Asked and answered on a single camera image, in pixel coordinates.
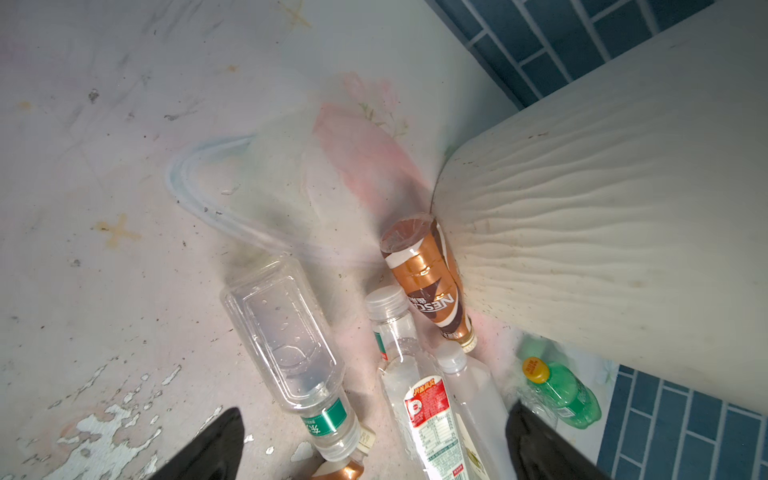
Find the clear bottle green cap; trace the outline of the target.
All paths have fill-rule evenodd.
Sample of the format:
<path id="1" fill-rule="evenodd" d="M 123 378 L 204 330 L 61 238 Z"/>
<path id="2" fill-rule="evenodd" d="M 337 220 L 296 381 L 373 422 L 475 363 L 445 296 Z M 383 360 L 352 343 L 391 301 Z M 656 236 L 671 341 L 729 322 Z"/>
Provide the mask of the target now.
<path id="1" fill-rule="evenodd" d="M 280 257 L 225 287 L 221 301 L 274 400 L 301 418 L 320 455 L 351 456 L 362 428 L 345 363 L 300 263 Z"/>

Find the white bin with pink liner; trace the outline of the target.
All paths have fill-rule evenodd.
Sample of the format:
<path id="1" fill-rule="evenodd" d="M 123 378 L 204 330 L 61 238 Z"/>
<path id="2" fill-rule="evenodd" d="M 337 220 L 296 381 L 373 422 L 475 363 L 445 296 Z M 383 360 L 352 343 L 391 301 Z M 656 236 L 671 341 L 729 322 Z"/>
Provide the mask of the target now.
<path id="1" fill-rule="evenodd" d="M 767 410 L 767 5 L 718 1 L 460 147 L 472 310 Z"/>

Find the frosted clear tall bottle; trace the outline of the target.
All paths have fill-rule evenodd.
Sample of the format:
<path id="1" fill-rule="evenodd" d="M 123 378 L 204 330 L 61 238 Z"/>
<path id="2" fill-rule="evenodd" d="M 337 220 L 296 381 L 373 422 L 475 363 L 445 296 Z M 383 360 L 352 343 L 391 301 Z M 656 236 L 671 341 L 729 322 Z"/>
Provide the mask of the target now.
<path id="1" fill-rule="evenodd" d="M 446 341 L 434 352 L 474 479 L 515 479 L 505 427 L 509 417 L 489 368 Z"/>

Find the clear bottle red white label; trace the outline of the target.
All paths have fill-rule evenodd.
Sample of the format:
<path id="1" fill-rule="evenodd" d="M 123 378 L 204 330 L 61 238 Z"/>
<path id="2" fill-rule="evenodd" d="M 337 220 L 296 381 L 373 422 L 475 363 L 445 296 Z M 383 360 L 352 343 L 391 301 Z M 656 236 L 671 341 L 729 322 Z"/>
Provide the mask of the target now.
<path id="1" fill-rule="evenodd" d="M 408 457 L 426 479 L 468 479 L 471 465 L 446 384 L 420 345 L 406 293 L 381 287 L 366 296 L 365 307 L 382 357 L 382 389 Z"/>

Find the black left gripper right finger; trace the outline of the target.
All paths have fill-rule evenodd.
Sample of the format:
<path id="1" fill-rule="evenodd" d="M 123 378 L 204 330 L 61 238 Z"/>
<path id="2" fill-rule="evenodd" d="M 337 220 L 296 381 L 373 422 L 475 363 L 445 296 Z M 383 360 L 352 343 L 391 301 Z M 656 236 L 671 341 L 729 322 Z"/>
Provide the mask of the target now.
<path id="1" fill-rule="evenodd" d="M 505 438 L 520 480 L 609 479 L 521 401 L 509 412 Z"/>

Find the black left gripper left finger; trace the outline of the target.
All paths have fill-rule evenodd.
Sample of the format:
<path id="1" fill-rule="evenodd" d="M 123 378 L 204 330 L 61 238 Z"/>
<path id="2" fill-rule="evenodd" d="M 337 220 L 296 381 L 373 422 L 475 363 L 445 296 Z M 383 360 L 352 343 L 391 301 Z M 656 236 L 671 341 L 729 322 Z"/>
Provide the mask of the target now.
<path id="1" fill-rule="evenodd" d="M 245 429 L 237 407 L 224 411 L 152 476 L 159 479 L 235 480 Z"/>

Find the brown drink bottle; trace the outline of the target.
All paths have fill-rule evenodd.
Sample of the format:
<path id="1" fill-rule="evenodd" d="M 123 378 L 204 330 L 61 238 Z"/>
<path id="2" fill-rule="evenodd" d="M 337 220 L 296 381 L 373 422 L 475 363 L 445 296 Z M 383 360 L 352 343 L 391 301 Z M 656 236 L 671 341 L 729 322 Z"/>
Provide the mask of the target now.
<path id="1" fill-rule="evenodd" d="M 376 443 L 376 434 L 361 426 L 361 435 L 351 455 L 339 461 L 326 461 L 310 477 L 311 480 L 360 480 L 365 470 L 365 459 Z"/>
<path id="2" fill-rule="evenodd" d="M 456 261 L 437 218 L 429 213 L 402 218 L 384 232 L 379 247 L 416 310 L 443 338 L 472 352 L 476 334 L 465 308 Z"/>

